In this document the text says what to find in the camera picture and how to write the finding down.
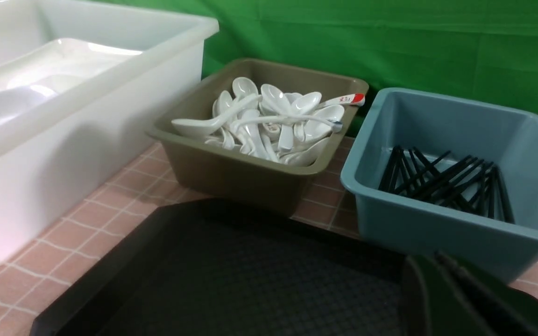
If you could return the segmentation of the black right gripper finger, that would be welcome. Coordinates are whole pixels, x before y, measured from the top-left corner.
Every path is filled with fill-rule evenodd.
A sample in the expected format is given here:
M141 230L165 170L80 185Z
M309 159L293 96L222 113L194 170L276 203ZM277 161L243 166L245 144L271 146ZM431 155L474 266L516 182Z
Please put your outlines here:
M401 270L404 336L538 336L538 299L463 258L408 255Z

